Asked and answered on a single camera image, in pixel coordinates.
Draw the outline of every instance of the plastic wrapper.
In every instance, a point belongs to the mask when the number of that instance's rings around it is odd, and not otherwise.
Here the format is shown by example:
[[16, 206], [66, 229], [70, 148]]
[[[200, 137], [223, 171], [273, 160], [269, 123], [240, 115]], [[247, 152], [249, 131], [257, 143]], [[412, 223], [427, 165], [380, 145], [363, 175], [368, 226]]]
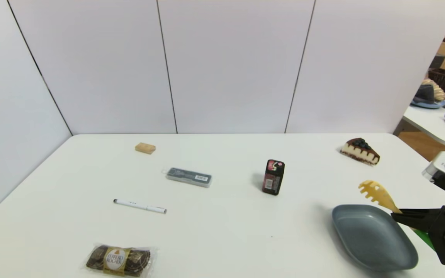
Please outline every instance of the plastic wrapper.
[[148, 278], [156, 256], [156, 248], [120, 248], [103, 244], [94, 248], [85, 266], [108, 275]]

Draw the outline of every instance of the pen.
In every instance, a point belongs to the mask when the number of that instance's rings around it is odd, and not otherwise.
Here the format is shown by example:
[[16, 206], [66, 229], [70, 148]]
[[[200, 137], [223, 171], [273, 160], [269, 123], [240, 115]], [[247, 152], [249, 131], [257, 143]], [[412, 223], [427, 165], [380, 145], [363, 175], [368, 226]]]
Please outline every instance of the pen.
[[139, 205], [139, 204], [134, 203], [134, 202], [123, 201], [123, 200], [118, 200], [118, 199], [114, 199], [113, 202], [115, 204], [120, 204], [120, 205], [125, 205], [125, 206], [129, 206], [129, 207], [145, 209], [145, 210], [150, 210], [150, 211], [155, 211], [155, 212], [164, 213], [164, 214], [166, 214], [166, 212], [168, 211], [167, 209], [164, 209], [164, 208], [153, 207], [153, 206], [142, 206], [142, 205]]

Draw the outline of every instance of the white wall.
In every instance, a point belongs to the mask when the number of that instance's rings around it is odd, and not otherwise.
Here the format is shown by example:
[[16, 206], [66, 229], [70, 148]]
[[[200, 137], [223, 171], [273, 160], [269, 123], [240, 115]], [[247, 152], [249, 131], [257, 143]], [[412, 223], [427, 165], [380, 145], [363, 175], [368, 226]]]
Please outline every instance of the white wall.
[[445, 0], [317, 0], [287, 132], [392, 132], [445, 35]]
[[313, 5], [159, 1], [178, 132], [284, 132]]
[[175, 133], [156, 0], [10, 0], [73, 134]]
[[0, 202], [70, 136], [0, 0]]

